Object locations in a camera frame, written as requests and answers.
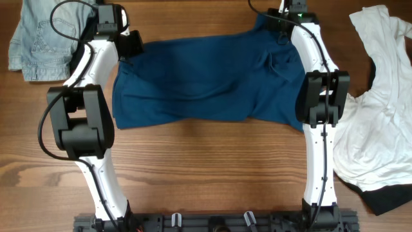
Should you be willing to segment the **dark blue polo shirt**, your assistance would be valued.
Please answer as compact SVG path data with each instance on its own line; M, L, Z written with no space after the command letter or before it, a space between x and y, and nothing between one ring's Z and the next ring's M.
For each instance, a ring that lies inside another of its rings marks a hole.
M113 117L120 129L254 118L302 130L295 101L303 79L293 44L260 16L240 34L147 43L118 67Z

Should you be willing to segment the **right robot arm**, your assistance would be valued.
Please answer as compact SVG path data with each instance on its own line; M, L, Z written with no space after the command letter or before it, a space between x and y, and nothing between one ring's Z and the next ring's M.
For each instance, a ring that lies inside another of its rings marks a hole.
M274 212L272 231L358 231L354 211L337 205L333 182L333 140L342 117L350 76L330 59L319 20L306 1L282 1L268 9L268 27L288 37L304 66L305 77L295 104L306 141L306 187L299 211Z

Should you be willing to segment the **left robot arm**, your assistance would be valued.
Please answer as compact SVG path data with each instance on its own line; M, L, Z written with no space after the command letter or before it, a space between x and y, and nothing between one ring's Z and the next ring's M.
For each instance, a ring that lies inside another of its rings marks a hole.
M95 204L95 214L75 218L74 231L142 231L117 180L111 158L115 128L103 89L119 61L142 53L140 34L129 31L123 6L94 6L91 35L70 78L48 90L49 116L62 159L80 168Z

